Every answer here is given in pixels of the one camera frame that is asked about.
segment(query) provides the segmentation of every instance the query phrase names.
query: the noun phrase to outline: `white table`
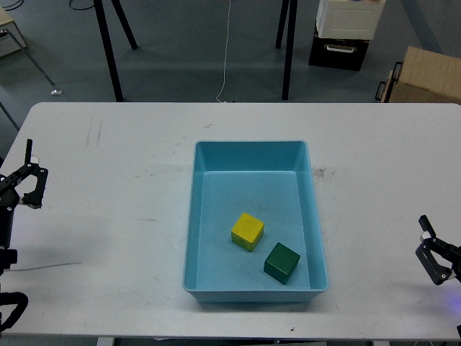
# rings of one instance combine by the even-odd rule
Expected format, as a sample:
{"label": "white table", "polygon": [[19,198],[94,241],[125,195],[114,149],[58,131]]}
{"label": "white table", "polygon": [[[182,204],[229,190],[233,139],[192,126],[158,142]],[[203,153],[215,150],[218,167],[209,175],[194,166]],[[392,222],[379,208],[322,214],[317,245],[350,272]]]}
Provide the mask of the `white table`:
{"label": "white table", "polygon": [[[461,244],[457,105],[45,103],[1,173],[32,153],[43,208],[18,206],[25,269],[2,290],[30,304],[14,334],[457,340],[461,285],[414,254],[419,216]],[[330,288],[310,303],[199,304],[182,288],[194,144],[308,143]],[[24,181],[19,190],[31,190]]]}

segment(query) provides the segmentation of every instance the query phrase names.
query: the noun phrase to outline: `white storage box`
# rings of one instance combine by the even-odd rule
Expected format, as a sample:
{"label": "white storage box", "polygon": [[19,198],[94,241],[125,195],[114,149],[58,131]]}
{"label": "white storage box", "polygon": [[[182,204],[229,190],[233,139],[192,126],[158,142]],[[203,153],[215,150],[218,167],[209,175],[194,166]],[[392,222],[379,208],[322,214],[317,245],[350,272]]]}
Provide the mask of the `white storage box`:
{"label": "white storage box", "polygon": [[385,0],[321,0],[317,13],[320,38],[372,40]]}

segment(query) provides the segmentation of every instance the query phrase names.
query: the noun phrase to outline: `black table leg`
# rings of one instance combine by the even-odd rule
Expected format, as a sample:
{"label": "black table leg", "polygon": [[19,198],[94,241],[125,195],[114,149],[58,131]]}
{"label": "black table leg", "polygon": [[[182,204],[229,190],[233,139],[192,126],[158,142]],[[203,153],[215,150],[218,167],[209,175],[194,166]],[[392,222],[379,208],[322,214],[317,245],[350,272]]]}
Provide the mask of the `black table leg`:
{"label": "black table leg", "polygon": [[106,53],[107,65],[109,66],[110,78],[114,88],[115,99],[121,102],[123,101],[122,87],[120,86],[120,80],[118,78],[117,65],[115,64],[114,51],[112,50],[112,43],[110,42],[104,7],[102,6],[102,0],[94,0],[93,2],[94,11],[98,19],[99,31],[101,32],[102,44]]}
{"label": "black table leg", "polygon": [[131,31],[130,24],[128,24],[128,20],[127,20],[127,17],[125,16],[122,5],[120,4],[120,0],[112,0],[112,5],[114,5],[115,11],[117,12],[118,19],[120,20],[120,23],[122,24],[125,34],[127,35],[127,39],[128,39],[128,42],[130,43],[131,48],[136,49],[138,47],[138,44],[136,43],[133,32]]}
{"label": "black table leg", "polygon": [[285,69],[283,72],[282,100],[288,99],[288,93],[290,91],[291,63],[293,58],[293,45],[295,42],[296,28],[297,0],[289,1],[290,14],[288,15],[287,52],[285,53]]}
{"label": "black table leg", "polygon": [[275,48],[280,49],[282,46],[283,31],[285,30],[285,22],[287,20],[288,5],[290,0],[282,1],[282,9],[280,10],[279,29],[277,31],[277,39],[275,40]]}

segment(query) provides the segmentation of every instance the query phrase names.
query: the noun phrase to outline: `blue bin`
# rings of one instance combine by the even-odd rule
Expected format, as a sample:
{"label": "blue bin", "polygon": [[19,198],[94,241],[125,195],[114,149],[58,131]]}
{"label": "blue bin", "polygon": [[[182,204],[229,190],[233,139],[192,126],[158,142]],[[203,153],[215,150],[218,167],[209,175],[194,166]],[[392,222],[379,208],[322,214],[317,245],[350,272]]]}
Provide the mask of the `blue bin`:
{"label": "blue bin", "polygon": [[[264,222],[253,252],[231,240],[243,212]],[[264,272],[277,242],[300,255],[286,285]],[[306,302],[328,288],[305,142],[196,144],[183,285],[201,302]]]}

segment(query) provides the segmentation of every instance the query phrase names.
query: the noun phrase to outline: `wooden block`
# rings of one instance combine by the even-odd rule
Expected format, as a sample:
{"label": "wooden block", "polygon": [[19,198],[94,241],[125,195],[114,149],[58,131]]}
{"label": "wooden block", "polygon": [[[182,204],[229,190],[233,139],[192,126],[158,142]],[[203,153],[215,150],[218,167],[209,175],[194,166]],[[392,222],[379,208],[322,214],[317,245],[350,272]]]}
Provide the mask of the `wooden block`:
{"label": "wooden block", "polygon": [[299,254],[277,243],[264,262],[264,271],[286,285],[299,260]]}
{"label": "wooden block", "polygon": [[253,251],[264,233],[264,223],[243,213],[231,231],[232,241],[248,251]]}

